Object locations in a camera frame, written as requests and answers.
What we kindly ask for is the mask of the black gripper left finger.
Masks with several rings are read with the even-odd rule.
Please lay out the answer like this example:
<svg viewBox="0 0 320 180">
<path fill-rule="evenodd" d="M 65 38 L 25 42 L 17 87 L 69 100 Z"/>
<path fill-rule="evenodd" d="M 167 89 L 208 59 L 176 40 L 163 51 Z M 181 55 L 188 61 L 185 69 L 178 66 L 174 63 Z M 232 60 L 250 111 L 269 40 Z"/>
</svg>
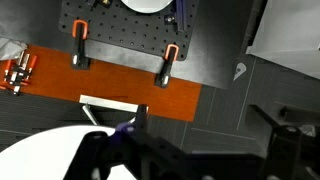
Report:
<svg viewBox="0 0 320 180">
<path fill-rule="evenodd" d="M 89 132 L 82 138 L 63 180 L 92 180 L 108 142 L 106 132 Z"/>
</svg>

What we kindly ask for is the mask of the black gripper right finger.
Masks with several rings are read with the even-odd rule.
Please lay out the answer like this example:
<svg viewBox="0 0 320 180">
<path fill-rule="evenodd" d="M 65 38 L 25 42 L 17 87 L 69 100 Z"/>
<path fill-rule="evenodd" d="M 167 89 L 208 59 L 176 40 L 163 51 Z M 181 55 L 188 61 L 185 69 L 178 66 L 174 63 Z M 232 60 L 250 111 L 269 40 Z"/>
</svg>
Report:
<svg viewBox="0 0 320 180">
<path fill-rule="evenodd" d="M 259 180 L 294 180 L 301 154 L 302 132 L 294 126 L 272 129 Z"/>
</svg>

